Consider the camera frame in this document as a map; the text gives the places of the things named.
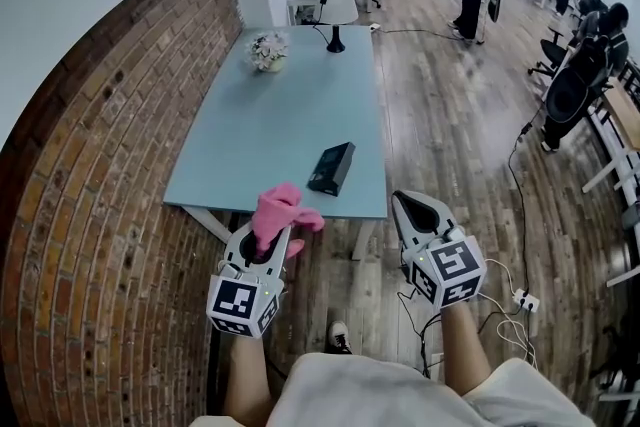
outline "shoe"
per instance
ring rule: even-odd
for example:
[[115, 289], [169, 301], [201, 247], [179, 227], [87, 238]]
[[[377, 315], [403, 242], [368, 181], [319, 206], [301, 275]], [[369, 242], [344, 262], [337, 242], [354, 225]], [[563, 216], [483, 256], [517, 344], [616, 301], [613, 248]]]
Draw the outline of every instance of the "shoe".
[[545, 153], [556, 153], [558, 151], [558, 148], [552, 148], [544, 141], [540, 143], [540, 146], [542, 147], [542, 151]]
[[344, 322], [333, 322], [327, 330], [329, 354], [353, 354], [349, 343], [349, 329]]
[[473, 38], [465, 38], [458, 29], [453, 29], [451, 31], [453, 33], [453, 37], [459, 39], [460, 41], [464, 41], [465, 43], [473, 43]]

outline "wooden floor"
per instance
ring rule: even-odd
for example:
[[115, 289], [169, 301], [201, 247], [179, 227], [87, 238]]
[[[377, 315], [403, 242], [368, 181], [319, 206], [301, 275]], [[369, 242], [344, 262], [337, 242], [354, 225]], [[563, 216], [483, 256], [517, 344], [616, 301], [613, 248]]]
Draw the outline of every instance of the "wooden floor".
[[[446, 20], [460, 9], [460, 0], [382, 2], [360, 23], [449, 34]], [[543, 80], [526, 70], [542, 57], [539, 41], [551, 37], [552, 19], [533, 0], [504, 0], [499, 23], [487, 23], [484, 46], [467, 48], [417, 32], [373, 36], [388, 194], [409, 189], [447, 203], [478, 238], [485, 258], [511, 269], [516, 288], [524, 283], [522, 211], [507, 157], [540, 105]], [[530, 291], [542, 301], [531, 319], [532, 341], [540, 371], [583, 411], [598, 416], [588, 373], [606, 353], [602, 327], [617, 322], [625, 308], [605, 288], [628, 256], [621, 203], [611, 178], [588, 195], [580, 190], [607, 161], [593, 128], [581, 122], [558, 154], [545, 155], [539, 146], [542, 121], [541, 115], [513, 158], [526, 202]], [[419, 340], [396, 296], [411, 288], [398, 270], [393, 223], [376, 229], [362, 262], [349, 260], [356, 229], [331, 221], [321, 234], [306, 236], [307, 249], [288, 263], [288, 294], [268, 349], [283, 370], [299, 355], [323, 349], [332, 318], [346, 320], [357, 353], [421, 366]], [[500, 267], [489, 264], [483, 291], [512, 309]], [[495, 309], [486, 300], [472, 308], [479, 323]], [[409, 309], [419, 327], [432, 315], [421, 299]], [[496, 334], [500, 320], [494, 315], [482, 333], [494, 366], [523, 357]], [[429, 331], [427, 350], [430, 361], [442, 352], [439, 324]]]

